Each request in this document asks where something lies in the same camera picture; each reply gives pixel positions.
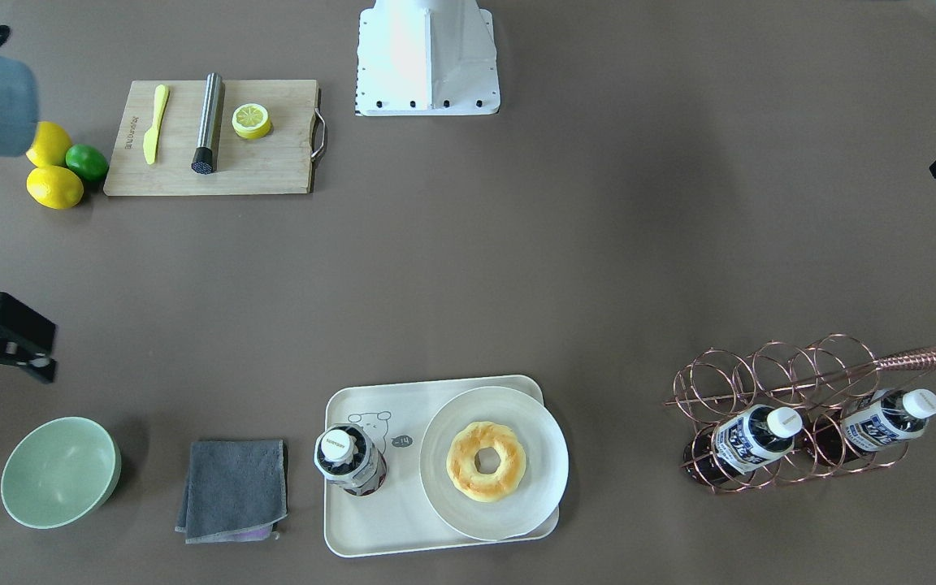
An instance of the folded cloth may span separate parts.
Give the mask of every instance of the folded cloth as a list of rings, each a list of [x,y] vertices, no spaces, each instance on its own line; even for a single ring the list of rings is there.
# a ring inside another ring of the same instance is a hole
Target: folded cloth
[[[186,544],[266,540],[286,516],[282,440],[202,440],[190,447],[175,520]]]

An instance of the stainless steel muddler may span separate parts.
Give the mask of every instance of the stainless steel muddler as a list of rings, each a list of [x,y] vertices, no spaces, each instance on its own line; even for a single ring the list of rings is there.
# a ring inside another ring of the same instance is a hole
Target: stainless steel muddler
[[[190,169],[202,175],[215,171],[215,153],[212,152],[212,136],[219,126],[219,96],[223,92],[223,78],[218,73],[208,74],[205,83],[205,102],[201,107],[201,129],[197,131],[197,149],[193,151]]]

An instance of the cutting board handle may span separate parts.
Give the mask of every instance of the cutting board handle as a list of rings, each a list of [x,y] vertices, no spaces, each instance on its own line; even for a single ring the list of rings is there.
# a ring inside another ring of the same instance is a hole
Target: cutting board handle
[[[320,146],[310,153],[310,163],[316,163],[317,160],[323,156],[323,151],[327,148],[327,121],[320,115],[320,108],[315,108],[313,111],[316,114],[316,119],[320,121]]]

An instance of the bottle label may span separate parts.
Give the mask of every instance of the bottle label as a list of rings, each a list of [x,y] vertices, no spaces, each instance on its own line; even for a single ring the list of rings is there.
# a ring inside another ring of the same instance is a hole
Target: bottle label
[[[378,474],[378,456],[375,453],[376,451],[372,448],[369,456],[363,459],[364,464],[359,470],[355,470],[348,478],[335,481],[334,484],[343,489],[352,489],[354,492],[364,488]]]
[[[785,453],[769,451],[761,447],[750,432],[751,407],[739,416],[717,427],[713,436],[713,447],[717,456],[744,474],[759,470],[770,462],[781,458]]]
[[[903,440],[914,440],[924,434],[924,429],[906,432],[891,425],[883,412],[883,397],[887,390],[877,390],[872,396],[858,400],[855,407],[848,409],[851,414],[840,421],[843,435],[850,444],[862,451],[883,451],[892,444]]]

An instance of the wooden cutting board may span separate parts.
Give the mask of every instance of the wooden cutting board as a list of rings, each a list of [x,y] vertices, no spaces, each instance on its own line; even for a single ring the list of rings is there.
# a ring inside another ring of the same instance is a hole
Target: wooden cutting board
[[[161,118],[157,160],[146,164],[142,141],[154,117],[154,89],[170,88]],[[201,127],[205,81],[133,81],[118,129],[108,196],[276,195],[309,193],[313,185],[313,130],[319,104],[316,80],[224,80],[215,172],[190,169]],[[274,129],[256,141],[233,131],[233,111],[257,103],[270,111]]]

